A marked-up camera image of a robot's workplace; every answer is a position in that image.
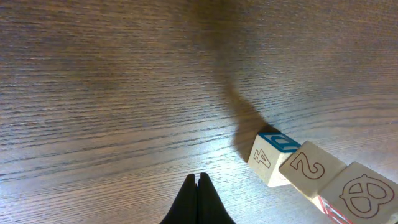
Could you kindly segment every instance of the number 2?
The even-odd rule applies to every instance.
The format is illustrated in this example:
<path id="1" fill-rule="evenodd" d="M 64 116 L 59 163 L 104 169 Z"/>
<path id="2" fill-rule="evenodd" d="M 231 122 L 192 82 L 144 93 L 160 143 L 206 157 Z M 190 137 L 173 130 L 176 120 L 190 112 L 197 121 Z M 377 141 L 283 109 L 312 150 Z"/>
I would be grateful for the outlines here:
<path id="1" fill-rule="evenodd" d="M 301 164 L 301 171 L 308 179 L 316 180 L 325 174 L 325 168 L 319 162 L 314 163 L 312 167 L 310 166 L 308 157 L 304 152 L 300 152 L 300 154 L 290 163 L 290 166 L 295 170 L 298 170 L 299 164 Z"/>

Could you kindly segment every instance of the wood grain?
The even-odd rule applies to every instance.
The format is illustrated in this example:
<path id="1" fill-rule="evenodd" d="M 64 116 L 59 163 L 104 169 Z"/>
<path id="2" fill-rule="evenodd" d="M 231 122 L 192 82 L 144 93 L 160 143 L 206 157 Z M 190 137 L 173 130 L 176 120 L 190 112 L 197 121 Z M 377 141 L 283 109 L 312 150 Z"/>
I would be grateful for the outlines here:
<path id="1" fill-rule="evenodd" d="M 325 223 L 245 159 L 266 123 L 398 182 L 396 1 L 0 2 L 0 223 Z"/>

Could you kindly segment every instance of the wooden block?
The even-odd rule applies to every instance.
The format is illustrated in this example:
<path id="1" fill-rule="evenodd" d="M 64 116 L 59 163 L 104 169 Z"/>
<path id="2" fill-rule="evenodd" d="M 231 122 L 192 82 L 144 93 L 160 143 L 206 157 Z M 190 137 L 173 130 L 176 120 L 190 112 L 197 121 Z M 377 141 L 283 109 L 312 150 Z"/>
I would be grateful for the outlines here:
<path id="1" fill-rule="evenodd" d="M 279 168 L 279 172 L 322 212 L 318 193 L 347 165 L 306 141 Z"/>
<path id="2" fill-rule="evenodd" d="M 326 214 L 337 223 L 398 222 L 398 185 L 357 162 L 319 194 Z"/>
<path id="3" fill-rule="evenodd" d="M 282 133 L 259 133 L 254 140 L 248 164 L 269 187 L 287 185 L 279 166 L 300 144 Z"/>

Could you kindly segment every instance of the toy block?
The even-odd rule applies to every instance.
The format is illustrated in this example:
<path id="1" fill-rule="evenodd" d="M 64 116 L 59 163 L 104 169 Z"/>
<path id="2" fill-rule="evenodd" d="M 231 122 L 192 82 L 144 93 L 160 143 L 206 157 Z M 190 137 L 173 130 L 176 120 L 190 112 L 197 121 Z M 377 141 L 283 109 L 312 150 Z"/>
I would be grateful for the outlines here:
<path id="1" fill-rule="evenodd" d="M 269 187 L 290 184 L 278 168 L 299 147 L 299 143 L 282 133 L 259 133 L 248 165 Z"/>
<path id="2" fill-rule="evenodd" d="M 347 165 L 306 141 L 279 168 L 290 183 L 323 212 L 318 193 Z"/>
<path id="3" fill-rule="evenodd" d="M 353 162 L 319 194 L 325 213 L 337 223 L 397 223 L 398 185 Z"/>

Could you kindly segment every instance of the black object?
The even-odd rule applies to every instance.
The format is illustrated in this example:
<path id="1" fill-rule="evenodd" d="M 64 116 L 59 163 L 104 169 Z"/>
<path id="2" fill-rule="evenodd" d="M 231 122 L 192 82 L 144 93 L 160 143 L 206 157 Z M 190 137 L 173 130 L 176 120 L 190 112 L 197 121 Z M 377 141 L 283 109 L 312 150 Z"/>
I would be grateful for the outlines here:
<path id="1" fill-rule="evenodd" d="M 189 174 L 178 192 L 172 207 L 160 224 L 235 224 L 225 210 L 209 175 Z"/>

